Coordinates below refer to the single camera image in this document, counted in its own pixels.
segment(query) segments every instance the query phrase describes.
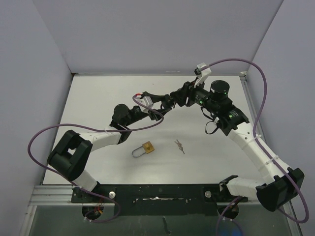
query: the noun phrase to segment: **black mounting plate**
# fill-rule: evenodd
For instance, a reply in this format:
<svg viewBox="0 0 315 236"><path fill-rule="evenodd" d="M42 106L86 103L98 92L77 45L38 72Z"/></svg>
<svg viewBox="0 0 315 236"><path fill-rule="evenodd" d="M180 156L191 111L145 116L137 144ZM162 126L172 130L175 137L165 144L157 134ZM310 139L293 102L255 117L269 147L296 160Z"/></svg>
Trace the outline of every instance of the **black mounting plate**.
<svg viewBox="0 0 315 236"><path fill-rule="evenodd" d="M93 190L106 197L111 191L122 207L120 215L217 215L217 202L233 200L220 194L218 184L98 184ZM205 196L206 191L211 192L210 198ZM75 187L71 202L98 203L99 198Z"/></svg>

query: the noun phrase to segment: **white wall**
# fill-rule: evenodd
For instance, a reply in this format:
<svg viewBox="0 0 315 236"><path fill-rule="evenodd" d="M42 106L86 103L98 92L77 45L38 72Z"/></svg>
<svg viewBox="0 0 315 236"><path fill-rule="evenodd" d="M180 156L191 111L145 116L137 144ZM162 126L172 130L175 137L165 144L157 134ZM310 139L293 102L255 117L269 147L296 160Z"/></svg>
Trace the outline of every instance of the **white wall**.
<svg viewBox="0 0 315 236"><path fill-rule="evenodd" d="M113 74L193 74L202 62L251 60L282 1L33 0L72 72ZM247 68L224 63L214 73Z"/></svg>
<svg viewBox="0 0 315 236"><path fill-rule="evenodd" d="M267 141L284 161L305 174L302 192L310 208L309 222L301 225L305 236L315 230L314 12L314 0L285 0L253 60L268 80L261 118ZM258 108L263 84L255 68L250 68L248 81ZM299 198L293 203L298 218L303 218Z"/></svg>
<svg viewBox="0 0 315 236"><path fill-rule="evenodd" d="M0 235L16 236L43 170L27 155L39 129L56 124L70 71L32 0L0 1ZM45 162L54 132L33 149Z"/></svg>

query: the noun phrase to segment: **white tabletop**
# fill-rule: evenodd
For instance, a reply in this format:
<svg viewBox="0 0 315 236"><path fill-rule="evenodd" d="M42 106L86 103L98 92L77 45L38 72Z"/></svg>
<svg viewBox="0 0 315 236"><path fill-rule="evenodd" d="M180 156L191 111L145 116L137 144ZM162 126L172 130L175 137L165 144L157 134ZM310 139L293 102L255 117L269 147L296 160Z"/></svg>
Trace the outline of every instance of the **white tabletop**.
<svg viewBox="0 0 315 236"><path fill-rule="evenodd" d="M235 106L249 118L250 111L239 77L209 77L205 89L214 80L230 84L229 97ZM111 122L114 107L124 103L135 104L132 96L147 91L164 95L181 88L190 76L75 76L63 112L61 123L76 123L94 128L105 128ZM247 156L220 130L205 134L206 119L200 107L176 106L165 120L152 129L133 132L122 144L107 146L90 154L86 170L104 184L158 184L158 183L219 183L230 175L261 179ZM145 118L130 128L153 124ZM211 123L208 128L215 128ZM56 142L65 131L87 132L74 127L61 127ZM178 139L183 154L174 143ZM133 158L131 152L150 141L155 151ZM62 177L46 172L44 184L68 184Z"/></svg>

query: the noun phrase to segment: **zip tie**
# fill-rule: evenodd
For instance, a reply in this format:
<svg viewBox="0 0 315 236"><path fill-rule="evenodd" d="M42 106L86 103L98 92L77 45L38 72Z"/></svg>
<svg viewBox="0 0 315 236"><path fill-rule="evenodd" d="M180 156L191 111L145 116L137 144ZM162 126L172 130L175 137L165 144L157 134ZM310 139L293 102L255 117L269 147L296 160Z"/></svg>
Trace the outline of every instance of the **zip tie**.
<svg viewBox="0 0 315 236"><path fill-rule="evenodd" d="M260 138L261 135L257 135L256 137L254 137L253 139L249 140L243 147L242 147L242 150L248 145L250 144L251 142L255 141L256 139Z"/></svg>
<svg viewBox="0 0 315 236"><path fill-rule="evenodd" d="M273 158L271 158L269 161L266 161L265 165L268 165L270 162L272 162L273 160L276 160L278 159L279 156L278 155L275 155Z"/></svg>

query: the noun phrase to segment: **robotic arm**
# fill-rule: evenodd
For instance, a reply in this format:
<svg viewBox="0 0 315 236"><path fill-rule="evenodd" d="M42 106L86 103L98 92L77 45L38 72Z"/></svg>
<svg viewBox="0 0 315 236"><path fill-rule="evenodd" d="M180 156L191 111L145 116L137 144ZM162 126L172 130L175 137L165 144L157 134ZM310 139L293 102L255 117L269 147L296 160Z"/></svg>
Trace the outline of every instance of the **robotic arm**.
<svg viewBox="0 0 315 236"><path fill-rule="evenodd" d="M255 139L259 139L299 188L304 179L303 172L299 168L291 169L270 150L259 135L252 133L252 125L248 118L232 104L228 97L229 84L227 82L214 81L210 91L206 91L204 81L211 74L210 68L205 64L200 64L195 69L195 74L197 78L194 81L184 83L180 89L170 94L153 95L148 92L139 94L136 100L143 107L134 106L129 109L125 104L117 105L107 132L78 134L72 130L67 131L49 155L48 163L69 181L93 191L97 181L84 170L90 152L107 145L124 142L131 134L128 126L145 117L160 120L159 115L152 112L152 109L148 109L152 108L154 103L161 102L161 108L156 111L162 115L171 111L176 104L180 107L198 104L202 110L206 109L210 112L211 115L208 118L214 122L217 129L220 129L244 151L264 180L262 182L230 176L220 182L221 194L258 199L269 211L275 211L297 196L290 181L263 152Z"/></svg>

